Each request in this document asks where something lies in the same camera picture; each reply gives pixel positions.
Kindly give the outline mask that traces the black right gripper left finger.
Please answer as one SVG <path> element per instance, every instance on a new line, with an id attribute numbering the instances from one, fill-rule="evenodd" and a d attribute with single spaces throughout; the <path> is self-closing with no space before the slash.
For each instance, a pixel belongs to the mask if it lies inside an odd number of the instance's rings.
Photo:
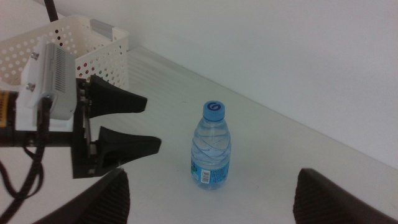
<path id="1" fill-rule="evenodd" d="M 129 211 L 127 173 L 117 168 L 34 224 L 126 224 Z"/>

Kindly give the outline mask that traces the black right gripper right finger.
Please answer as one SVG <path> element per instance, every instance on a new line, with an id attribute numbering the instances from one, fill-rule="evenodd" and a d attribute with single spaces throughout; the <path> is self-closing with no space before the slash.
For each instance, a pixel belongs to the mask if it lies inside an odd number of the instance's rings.
<path id="1" fill-rule="evenodd" d="M 298 174 L 293 214 L 299 224 L 397 224 L 314 169 Z"/>

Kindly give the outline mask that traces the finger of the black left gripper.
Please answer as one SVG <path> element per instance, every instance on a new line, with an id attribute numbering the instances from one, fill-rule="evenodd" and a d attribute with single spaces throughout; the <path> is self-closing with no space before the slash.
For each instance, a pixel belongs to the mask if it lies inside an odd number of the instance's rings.
<path id="1" fill-rule="evenodd" d="M 100 127 L 96 141 L 98 150 L 96 174 L 105 175 L 120 165 L 157 154 L 161 142 L 161 139 L 153 136 L 124 134 Z"/>
<path id="2" fill-rule="evenodd" d="M 89 97 L 90 118 L 106 114 L 141 113 L 147 98 L 115 87 L 99 76 L 91 76 Z"/>

